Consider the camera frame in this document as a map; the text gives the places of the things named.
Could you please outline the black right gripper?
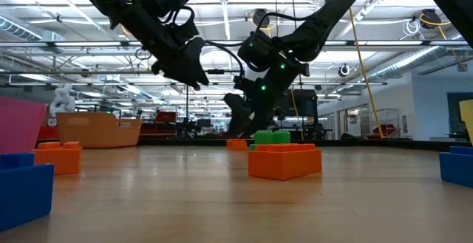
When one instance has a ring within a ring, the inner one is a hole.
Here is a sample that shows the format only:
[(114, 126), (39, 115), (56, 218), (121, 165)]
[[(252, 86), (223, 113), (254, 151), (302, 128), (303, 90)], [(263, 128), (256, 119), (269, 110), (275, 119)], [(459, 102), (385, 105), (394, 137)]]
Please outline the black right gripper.
[(295, 80), (296, 75), (275, 74), (250, 80), (244, 74), (234, 77), (234, 88), (244, 96), (228, 93), (223, 100), (231, 109), (228, 133), (237, 137), (250, 137), (273, 123), (275, 101)]

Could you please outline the red plastic tray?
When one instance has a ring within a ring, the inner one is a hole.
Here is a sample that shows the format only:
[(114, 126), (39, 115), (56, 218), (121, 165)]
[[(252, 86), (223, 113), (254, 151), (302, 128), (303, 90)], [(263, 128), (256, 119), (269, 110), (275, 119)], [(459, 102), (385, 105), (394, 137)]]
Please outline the red plastic tray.
[(33, 150), (46, 109), (44, 103), (0, 96), (0, 154)]

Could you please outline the orange toy brick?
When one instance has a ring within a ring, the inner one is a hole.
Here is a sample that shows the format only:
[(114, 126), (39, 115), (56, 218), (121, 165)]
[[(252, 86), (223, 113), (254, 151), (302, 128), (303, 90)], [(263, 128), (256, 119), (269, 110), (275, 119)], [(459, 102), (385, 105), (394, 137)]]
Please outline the orange toy brick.
[(248, 175), (284, 181), (320, 173), (321, 155), (313, 143), (257, 145), (248, 152)]
[(228, 139), (226, 148), (232, 151), (246, 151), (247, 142), (244, 139)]
[(79, 174), (81, 172), (82, 147), (79, 142), (45, 142), (33, 149), (36, 164), (53, 164), (59, 174)]

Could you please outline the black monitor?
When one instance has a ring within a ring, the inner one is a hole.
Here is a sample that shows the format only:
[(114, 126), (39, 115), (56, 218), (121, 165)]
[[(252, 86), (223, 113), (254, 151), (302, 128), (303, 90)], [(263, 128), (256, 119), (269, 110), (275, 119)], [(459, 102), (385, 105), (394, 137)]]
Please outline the black monitor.
[(316, 112), (317, 95), (311, 89), (288, 89), (277, 100), (276, 107), (281, 109), (286, 116), (313, 117)]

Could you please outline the red storage bin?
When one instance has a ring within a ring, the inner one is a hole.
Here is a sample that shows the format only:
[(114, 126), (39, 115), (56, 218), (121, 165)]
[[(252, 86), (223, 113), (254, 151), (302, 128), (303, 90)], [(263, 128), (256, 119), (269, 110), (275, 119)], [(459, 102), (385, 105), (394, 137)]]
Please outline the red storage bin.
[(144, 119), (140, 136), (175, 137), (177, 135), (177, 113), (158, 112), (154, 119)]

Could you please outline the orange plastic bin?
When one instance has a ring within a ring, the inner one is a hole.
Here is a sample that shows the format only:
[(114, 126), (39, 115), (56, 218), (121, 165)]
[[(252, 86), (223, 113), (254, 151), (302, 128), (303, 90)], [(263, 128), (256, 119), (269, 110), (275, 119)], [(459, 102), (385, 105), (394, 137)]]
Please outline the orange plastic bin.
[(117, 119), (104, 112), (59, 113), (61, 143), (79, 142), (83, 148), (121, 148), (137, 145), (142, 120)]

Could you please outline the silver ceiling duct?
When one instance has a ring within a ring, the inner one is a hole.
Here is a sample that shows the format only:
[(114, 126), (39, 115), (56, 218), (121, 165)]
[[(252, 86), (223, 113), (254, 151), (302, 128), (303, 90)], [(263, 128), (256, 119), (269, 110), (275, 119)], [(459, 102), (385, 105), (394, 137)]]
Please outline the silver ceiling duct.
[(37, 30), (30, 25), (20, 22), (16, 18), (0, 13), (0, 32), (14, 35), (23, 41), (45, 41), (56, 42), (63, 41), (64, 37), (50, 30)]
[(367, 79), (377, 77), (387, 78), (392, 75), (400, 74), (406, 70), (421, 66), (429, 60), (440, 58), (448, 52), (445, 46), (426, 47), (415, 52), (405, 52), (392, 60), (380, 65), (367, 74)]

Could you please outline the black robot workstation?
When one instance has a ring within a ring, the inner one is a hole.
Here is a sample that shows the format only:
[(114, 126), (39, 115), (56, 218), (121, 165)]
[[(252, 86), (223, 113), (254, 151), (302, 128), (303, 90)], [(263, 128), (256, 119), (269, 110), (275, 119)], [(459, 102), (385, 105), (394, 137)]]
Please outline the black robot workstation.
[(195, 138), (202, 132), (203, 128), (211, 127), (211, 120), (198, 119), (197, 121), (191, 121), (185, 117), (182, 122), (176, 123), (176, 127), (179, 138)]

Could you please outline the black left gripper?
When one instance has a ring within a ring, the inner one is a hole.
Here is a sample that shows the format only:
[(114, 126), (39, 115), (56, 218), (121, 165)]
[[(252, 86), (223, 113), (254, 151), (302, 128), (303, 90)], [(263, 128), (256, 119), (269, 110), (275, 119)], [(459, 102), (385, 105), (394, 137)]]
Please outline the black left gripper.
[(194, 11), (188, 7), (190, 16), (184, 24), (176, 24), (175, 17), (170, 24), (163, 24), (142, 7), (130, 7), (127, 11), (127, 30), (157, 59), (152, 72), (184, 83), (195, 89), (200, 84), (209, 85), (208, 77), (200, 63), (200, 54), (205, 41), (194, 23)]

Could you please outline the red low cart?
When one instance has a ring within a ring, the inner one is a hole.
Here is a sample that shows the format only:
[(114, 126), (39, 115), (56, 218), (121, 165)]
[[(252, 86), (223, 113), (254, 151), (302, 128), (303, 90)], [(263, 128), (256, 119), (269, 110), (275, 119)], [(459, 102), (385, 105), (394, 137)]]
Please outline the red low cart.
[(58, 140), (58, 131), (56, 127), (42, 126), (38, 133), (39, 140)]

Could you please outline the blue toy brick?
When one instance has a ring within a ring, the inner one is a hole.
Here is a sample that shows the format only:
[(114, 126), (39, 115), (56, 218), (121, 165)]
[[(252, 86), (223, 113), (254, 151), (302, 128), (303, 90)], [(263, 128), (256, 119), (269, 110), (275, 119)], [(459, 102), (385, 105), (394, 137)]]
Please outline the blue toy brick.
[(451, 146), (439, 153), (439, 165), (443, 181), (473, 188), (473, 148)]
[(50, 214), (54, 170), (32, 152), (0, 155), (0, 232)]

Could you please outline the yellow plastic tray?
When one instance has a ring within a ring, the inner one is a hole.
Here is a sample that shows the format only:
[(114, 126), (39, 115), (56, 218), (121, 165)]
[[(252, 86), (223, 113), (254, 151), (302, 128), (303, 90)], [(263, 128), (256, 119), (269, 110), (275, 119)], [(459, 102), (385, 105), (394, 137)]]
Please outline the yellow plastic tray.
[(470, 143), (473, 145), (473, 99), (459, 102), (461, 120), (465, 123)]

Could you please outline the red floor object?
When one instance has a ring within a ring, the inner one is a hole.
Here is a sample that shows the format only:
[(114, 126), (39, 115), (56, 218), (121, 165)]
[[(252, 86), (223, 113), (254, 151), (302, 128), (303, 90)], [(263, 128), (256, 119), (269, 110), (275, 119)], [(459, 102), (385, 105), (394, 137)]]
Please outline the red floor object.
[(380, 136), (381, 134), (383, 137), (390, 137), (392, 136), (395, 132), (397, 131), (396, 127), (392, 123), (388, 124), (381, 124), (379, 127), (375, 127), (372, 130), (372, 135), (373, 136)]

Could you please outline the green toy brick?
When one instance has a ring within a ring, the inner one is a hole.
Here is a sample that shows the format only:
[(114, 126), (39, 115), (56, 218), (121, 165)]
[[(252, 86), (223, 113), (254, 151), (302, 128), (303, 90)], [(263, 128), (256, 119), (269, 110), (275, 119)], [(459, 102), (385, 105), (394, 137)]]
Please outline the green toy brick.
[(253, 135), (253, 139), (254, 144), (250, 144), (250, 151), (255, 151), (260, 145), (288, 144), (291, 141), (290, 132), (283, 130), (259, 130)]

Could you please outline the black frame stand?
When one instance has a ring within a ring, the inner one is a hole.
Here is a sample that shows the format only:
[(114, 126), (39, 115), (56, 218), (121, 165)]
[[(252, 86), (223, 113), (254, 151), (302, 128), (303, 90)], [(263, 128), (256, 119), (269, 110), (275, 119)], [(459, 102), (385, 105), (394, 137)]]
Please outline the black frame stand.
[(183, 97), (186, 100), (186, 117), (194, 115), (197, 119), (231, 119), (231, 108), (225, 102), (226, 95), (243, 95), (235, 86), (245, 77), (241, 69), (207, 69), (208, 84), (199, 84), (197, 88), (186, 86)]

